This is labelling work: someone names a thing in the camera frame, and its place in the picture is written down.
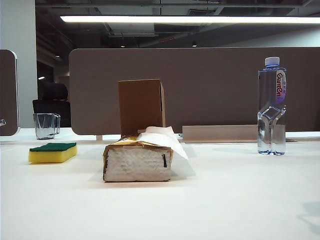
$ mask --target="cardboard box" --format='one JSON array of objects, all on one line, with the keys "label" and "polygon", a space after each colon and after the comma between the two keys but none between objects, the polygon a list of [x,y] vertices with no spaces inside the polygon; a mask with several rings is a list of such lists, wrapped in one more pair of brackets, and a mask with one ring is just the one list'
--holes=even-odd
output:
[{"label": "cardboard box", "polygon": [[103,180],[106,182],[168,181],[173,150],[170,147],[137,141],[136,136],[105,147]]},{"label": "cardboard box", "polygon": [[118,82],[121,136],[149,126],[165,127],[165,93],[160,79]]}]

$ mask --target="black chair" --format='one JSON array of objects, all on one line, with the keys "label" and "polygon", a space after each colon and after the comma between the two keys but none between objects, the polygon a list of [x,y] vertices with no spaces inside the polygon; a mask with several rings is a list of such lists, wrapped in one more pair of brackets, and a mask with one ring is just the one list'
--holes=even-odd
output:
[{"label": "black chair", "polygon": [[62,83],[38,82],[38,98],[33,100],[35,114],[59,114],[60,127],[71,127],[71,110],[68,102],[68,90]]}]

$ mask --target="sponge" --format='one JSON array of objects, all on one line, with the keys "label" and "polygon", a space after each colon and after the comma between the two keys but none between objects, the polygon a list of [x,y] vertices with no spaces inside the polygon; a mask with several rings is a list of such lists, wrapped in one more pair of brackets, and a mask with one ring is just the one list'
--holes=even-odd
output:
[{"label": "sponge", "polygon": [[29,163],[47,164],[63,163],[77,154],[77,144],[73,143],[48,143],[46,145],[30,148]]}]

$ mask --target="glass cup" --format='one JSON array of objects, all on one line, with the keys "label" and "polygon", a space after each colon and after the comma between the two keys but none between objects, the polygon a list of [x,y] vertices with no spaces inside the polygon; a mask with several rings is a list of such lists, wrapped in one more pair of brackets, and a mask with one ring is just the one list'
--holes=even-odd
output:
[{"label": "glass cup", "polygon": [[34,113],[36,139],[54,139],[60,133],[60,115],[55,113]]}]

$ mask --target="plastic bottle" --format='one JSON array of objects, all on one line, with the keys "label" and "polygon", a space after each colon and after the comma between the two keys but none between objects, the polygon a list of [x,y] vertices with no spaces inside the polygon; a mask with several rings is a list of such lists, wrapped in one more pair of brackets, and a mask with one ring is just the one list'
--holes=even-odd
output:
[{"label": "plastic bottle", "polygon": [[286,152],[287,70],[279,57],[267,57],[258,71],[258,153],[283,155]]}]

